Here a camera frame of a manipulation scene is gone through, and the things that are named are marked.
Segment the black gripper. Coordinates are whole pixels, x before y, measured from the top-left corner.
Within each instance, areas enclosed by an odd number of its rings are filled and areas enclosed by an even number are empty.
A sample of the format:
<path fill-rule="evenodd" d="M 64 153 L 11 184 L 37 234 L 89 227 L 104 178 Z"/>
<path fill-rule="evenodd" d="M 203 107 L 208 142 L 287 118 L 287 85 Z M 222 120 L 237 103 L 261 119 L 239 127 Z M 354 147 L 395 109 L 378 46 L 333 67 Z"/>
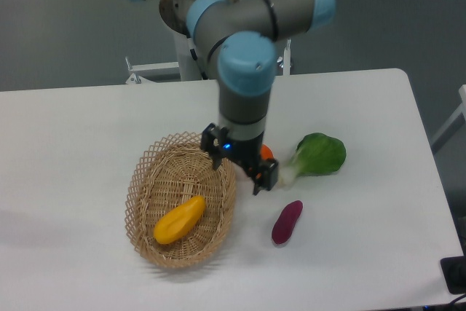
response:
<path fill-rule="evenodd" d="M 257 195 L 261 190 L 271 191 L 279 175 L 279 162 L 275 158 L 261 158 L 263 138 L 264 132 L 255 138 L 240 141 L 233 139 L 226 127 L 210 123 L 202 131 L 200 148 L 208 153 L 214 170 L 221 166 L 223 159 L 242 168 L 254 183 L 253 195 Z"/>

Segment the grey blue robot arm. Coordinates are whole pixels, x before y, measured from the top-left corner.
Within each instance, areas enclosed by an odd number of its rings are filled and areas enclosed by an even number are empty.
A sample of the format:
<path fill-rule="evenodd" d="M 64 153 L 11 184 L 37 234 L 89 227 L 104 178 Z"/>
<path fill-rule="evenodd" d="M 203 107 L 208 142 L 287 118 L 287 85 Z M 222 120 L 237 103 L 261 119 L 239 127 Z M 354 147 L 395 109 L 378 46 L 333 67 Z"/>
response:
<path fill-rule="evenodd" d="M 277 73 L 275 42 L 333 20 L 336 0 L 183 0 L 178 18 L 200 69 L 219 86 L 219 118 L 200 147 L 217 168 L 230 160 L 256 191 L 278 180 L 276 160 L 263 160 L 269 96 Z"/>

